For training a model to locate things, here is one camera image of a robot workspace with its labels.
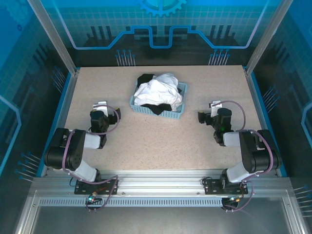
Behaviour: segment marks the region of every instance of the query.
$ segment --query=gear logo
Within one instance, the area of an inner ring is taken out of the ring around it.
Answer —
[[[162,17],[169,16],[170,13],[175,14],[176,9],[181,9],[181,5],[186,3],[186,0],[137,0],[137,2],[146,13]]]
[[[26,0],[0,0],[0,8],[6,8],[10,16],[19,24],[27,18],[28,8]]]

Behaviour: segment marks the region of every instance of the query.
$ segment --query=blue plastic basket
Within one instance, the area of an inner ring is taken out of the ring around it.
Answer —
[[[186,83],[179,82],[178,85],[177,85],[177,87],[178,87],[180,90],[182,90],[180,94],[182,95],[183,104],[180,105],[180,106],[177,108],[177,111],[163,111],[159,116],[167,117],[167,118],[180,119],[180,116],[181,116],[181,114],[182,114],[183,111],[184,111],[184,100],[185,100],[185,95],[186,95],[186,93],[187,93],[187,84],[186,84]],[[158,116],[158,115],[155,115],[155,114],[154,114],[149,108],[147,108],[147,107],[135,105],[135,96],[134,96],[134,95],[131,96],[130,105],[131,105],[132,109],[133,109],[135,112],[139,112],[139,113],[143,113],[143,114],[148,114],[148,115],[153,115],[153,116]]]

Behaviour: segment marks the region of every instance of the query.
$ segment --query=white cloth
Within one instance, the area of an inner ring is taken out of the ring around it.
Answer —
[[[182,105],[182,96],[177,90],[178,80],[171,73],[159,77],[154,76],[148,83],[139,86],[135,93],[135,105],[160,105],[170,104],[172,111],[177,111]]]

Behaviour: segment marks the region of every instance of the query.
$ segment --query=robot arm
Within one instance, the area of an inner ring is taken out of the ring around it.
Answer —
[[[44,164],[46,166],[62,169],[65,145],[69,134],[70,131],[65,128],[57,128],[55,130],[49,148],[44,155]],[[76,130],[68,148],[65,168],[70,170],[75,176],[86,181],[99,181],[99,171],[89,166],[82,159],[83,148],[97,149],[99,145],[100,136],[89,134],[84,130]]]
[[[249,131],[234,132],[231,129],[232,112],[222,108],[221,101],[210,104],[211,113],[198,112],[199,123],[206,123],[214,128],[214,139],[220,146],[240,147],[242,161],[225,169],[219,180],[204,179],[206,194],[241,194],[241,181],[252,174],[263,172],[270,166],[270,155],[259,136]],[[273,167],[278,169],[281,157],[269,130],[257,131],[268,143],[273,154]]]
[[[69,143],[66,155],[65,169],[71,174],[88,182],[101,182],[98,169],[88,165],[83,159],[83,149],[102,149],[106,143],[106,132],[110,124],[116,124],[121,118],[120,109],[114,109],[114,115],[109,115],[106,102],[99,102],[93,106],[90,112],[93,134],[85,130],[75,130]],[[49,147],[44,155],[44,164],[54,169],[62,169],[65,146],[70,130],[57,128],[54,132]]]

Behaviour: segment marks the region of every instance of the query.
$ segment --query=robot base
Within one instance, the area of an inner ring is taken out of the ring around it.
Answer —
[[[220,176],[220,179],[204,178],[202,184],[205,187],[205,195],[241,195],[248,194],[247,186],[242,183],[230,183],[228,181],[226,170]]]
[[[87,184],[81,181],[76,182],[75,185],[75,191],[74,194],[76,195],[90,195],[94,191],[97,192],[98,195],[109,195],[110,191],[113,188],[113,185],[115,183],[115,179],[112,179],[111,181],[103,184]],[[117,188],[118,188],[118,181],[116,183],[116,188],[113,190],[112,195],[117,194]]]

